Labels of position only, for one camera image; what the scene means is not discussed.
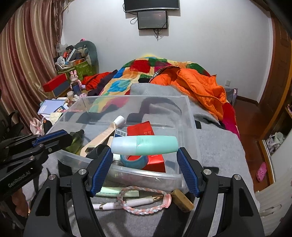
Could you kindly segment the green pump bottle white label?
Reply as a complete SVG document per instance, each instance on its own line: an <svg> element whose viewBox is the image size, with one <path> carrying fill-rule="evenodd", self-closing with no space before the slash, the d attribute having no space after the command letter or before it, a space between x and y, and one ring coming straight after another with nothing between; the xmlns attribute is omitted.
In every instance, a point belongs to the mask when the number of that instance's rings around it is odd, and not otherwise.
<svg viewBox="0 0 292 237"><path fill-rule="evenodd" d="M84 130L81 129L77 132L70 132L69 134L72 137L72 143L70 146L64 148L64 150L79 155L81 148L83 147Z"/></svg>

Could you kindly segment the pale green labelled tube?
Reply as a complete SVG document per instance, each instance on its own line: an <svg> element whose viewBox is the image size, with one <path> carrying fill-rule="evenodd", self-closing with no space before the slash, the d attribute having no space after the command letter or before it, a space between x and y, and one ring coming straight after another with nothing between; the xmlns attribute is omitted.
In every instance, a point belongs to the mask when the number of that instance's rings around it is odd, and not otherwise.
<svg viewBox="0 0 292 237"><path fill-rule="evenodd" d="M102 187L101 190L95 194L96 197L117 197L122 190L122 187ZM138 190L130 190L124 194L124 197L139 197Z"/></svg>

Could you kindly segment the teal tape roll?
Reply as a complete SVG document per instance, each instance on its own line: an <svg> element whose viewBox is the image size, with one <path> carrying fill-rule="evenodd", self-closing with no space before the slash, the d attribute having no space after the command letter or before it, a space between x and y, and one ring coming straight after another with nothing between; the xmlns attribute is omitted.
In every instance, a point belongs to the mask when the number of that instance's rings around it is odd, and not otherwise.
<svg viewBox="0 0 292 237"><path fill-rule="evenodd" d="M149 161L148 156L139 156L136 160L128 160L129 156L120 155L121 163L125 167L134 168L134 169L143 169Z"/></svg>

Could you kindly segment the pink rabbit figurine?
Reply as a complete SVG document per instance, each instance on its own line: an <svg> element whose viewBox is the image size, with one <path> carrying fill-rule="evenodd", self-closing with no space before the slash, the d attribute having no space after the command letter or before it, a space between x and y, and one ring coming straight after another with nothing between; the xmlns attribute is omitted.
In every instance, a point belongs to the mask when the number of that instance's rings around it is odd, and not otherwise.
<svg viewBox="0 0 292 237"><path fill-rule="evenodd" d="M80 96L82 94L82 90L84 90L84 86L79 80L76 70L73 70L70 72L70 81L71 81L71 84L70 84L71 90L73 91L75 95Z"/></svg>

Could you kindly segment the white wardrobe door hearts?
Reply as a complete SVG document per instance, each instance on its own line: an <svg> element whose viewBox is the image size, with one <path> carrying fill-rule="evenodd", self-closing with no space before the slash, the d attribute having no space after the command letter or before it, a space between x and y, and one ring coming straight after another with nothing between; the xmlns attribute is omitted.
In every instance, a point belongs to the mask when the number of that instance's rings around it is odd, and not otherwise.
<svg viewBox="0 0 292 237"><path fill-rule="evenodd" d="M255 193L260 202L259 213L266 236L284 221L291 206L291 134L271 155L271 164L275 182Z"/></svg>

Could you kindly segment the mint green tube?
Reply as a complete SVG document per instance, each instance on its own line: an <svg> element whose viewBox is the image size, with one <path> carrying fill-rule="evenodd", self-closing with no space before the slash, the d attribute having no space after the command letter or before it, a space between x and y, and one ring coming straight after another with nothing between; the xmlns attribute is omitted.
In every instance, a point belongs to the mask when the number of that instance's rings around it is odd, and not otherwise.
<svg viewBox="0 0 292 237"><path fill-rule="evenodd" d="M111 143L113 153L126 156L168 154L178 151L178 148L175 136L163 135L115 137Z"/></svg>

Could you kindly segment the blue white notebook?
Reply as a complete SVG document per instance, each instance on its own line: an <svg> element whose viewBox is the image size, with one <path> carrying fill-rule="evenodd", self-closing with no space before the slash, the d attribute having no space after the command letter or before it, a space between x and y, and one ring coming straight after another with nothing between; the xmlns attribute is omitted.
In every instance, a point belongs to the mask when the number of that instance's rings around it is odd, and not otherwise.
<svg viewBox="0 0 292 237"><path fill-rule="evenodd" d="M57 111L59 108L66 110L68 109L68 104L66 103L66 100L44 100L42 105L40 106L40 109L38 111L38 114L51 114L52 112Z"/></svg>

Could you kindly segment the orange down jacket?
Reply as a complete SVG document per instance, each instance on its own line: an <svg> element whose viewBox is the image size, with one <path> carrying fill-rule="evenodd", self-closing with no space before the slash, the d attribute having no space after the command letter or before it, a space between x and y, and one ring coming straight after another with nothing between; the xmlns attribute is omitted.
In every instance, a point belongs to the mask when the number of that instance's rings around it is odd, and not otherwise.
<svg viewBox="0 0 292 237"><path fill-rule="evenodd" d="M227 102L224 87L216 76L202 75L195 69L168 66L160 68L149 81L160 86L172 86L198 101L218 121L223 120L223 105Z"/></svg>

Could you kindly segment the wooden door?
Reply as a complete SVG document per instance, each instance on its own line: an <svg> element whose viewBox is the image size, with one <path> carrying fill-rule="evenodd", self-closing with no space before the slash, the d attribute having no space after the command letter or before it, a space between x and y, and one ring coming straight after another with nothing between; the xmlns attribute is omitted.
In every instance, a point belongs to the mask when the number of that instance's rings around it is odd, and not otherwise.
<svg viewBox="0 0 292 237"><path fill-rule="evenodd" d="M291 38L280 20L274 14L271 16L272 61L266 86L259 102L260 110L269 123L263 131L261 139L265 139L273 132L291 85Z"/></svg>

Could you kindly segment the colourful patchwork quilt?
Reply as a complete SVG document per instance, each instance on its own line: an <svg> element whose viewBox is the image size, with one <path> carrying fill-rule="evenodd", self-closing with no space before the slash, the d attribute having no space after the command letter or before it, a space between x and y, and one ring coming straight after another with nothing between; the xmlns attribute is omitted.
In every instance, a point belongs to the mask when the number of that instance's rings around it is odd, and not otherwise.
<svg viewBox="0 0 292 237"><path fill-rule="evenodd" d="M190 61L177 62L168 60L165 58L157 57L143 57L131 60L121 67L120 70L114 75L114 77L109 81L105 88L100 92L100 95L126 95L129 94L131 85L134 83L150 83L150 79L155 75L155 73L160 70L160 68L176 66L179 68L195 69L202 75L211 76L203 67L197 63ZM197 102L201 108L206 110L198 101ZM223 105L223 120L215 122L222 123L226 130L238 135L238 126L235 116L235 111L233 106L227 101Z"/></svg>

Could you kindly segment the large black wall television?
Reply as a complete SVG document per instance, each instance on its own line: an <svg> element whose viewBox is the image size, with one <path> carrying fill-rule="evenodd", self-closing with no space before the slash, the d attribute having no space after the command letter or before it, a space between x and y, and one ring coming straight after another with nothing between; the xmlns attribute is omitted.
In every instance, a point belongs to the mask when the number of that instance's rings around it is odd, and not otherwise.
<svg viewBox="0 0 292 237"><path fill-rule="evenodd" d="M178 0L124 0L124 8L126 12L141 10L178 10Z"/></svg>

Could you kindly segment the red foil package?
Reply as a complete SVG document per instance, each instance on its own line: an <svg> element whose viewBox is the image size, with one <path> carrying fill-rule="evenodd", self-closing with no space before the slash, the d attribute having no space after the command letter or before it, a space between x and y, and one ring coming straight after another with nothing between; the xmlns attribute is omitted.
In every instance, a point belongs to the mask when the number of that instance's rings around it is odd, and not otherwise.
<svg viewBox="0 0 292 237"><path fill-rule="evenodd" d="M143 123L138 123L135 125L131 125L127 127L127 135L128 136L154 136L154 131L149 121L145 121ZM146 150L151 149L150 145L147 145L143 142L143 152L146 156L148 156L149 161L148 164L142 169L153 172L166 172L164 157L161 154L150 155L150 152L147 153Z"/></svg>

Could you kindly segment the white gold pen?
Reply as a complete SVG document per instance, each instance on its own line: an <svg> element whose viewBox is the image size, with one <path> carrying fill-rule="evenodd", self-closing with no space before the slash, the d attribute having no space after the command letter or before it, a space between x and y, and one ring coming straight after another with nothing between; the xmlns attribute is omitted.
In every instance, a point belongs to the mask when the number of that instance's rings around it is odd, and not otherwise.
<svg viewBox="0 0 292 237"><path fill-rule="evenodd" d="M156 201L161 200L162 198L163 198L163 195L153 195L153 196L143 197L139 199L128 199L125 202L130 207L138 207L142 205L152 204ZM93 208L95 211L99 211L99 210L122 209L123 207L119 202L107 202L107 203L93 204Z"/></svg>

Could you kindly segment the wooden tag charm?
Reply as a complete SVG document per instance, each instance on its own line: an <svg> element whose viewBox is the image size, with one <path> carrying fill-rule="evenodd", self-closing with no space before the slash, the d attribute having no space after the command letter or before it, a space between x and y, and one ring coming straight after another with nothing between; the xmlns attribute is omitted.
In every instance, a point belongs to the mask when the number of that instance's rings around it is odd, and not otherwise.
<svg viewBox="0 0 292 237"><path fill-rule="evenodd" d="M190 212L194 209L193 203L179 190L171 192L172 202L183 212Z"/></svg>

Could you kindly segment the clear plastic storage box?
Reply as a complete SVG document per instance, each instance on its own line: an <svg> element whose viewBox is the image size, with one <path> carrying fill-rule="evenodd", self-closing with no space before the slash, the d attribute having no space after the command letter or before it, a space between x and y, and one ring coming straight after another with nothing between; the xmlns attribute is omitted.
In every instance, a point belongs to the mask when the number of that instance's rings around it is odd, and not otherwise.
<svg viewBox="0 0 292 237"><path fill-rule="evenodd" d="M175 136L192 158L200 160L197 129L186 96L106 96L85 97L75 102L52 126L50 132L84 132L86 145L104 132L119 116L125 122L120 135ZM105 185L136 185L172 191L188 190L175 153L150 157L143 169L133 169L113 163Z"/></svg>

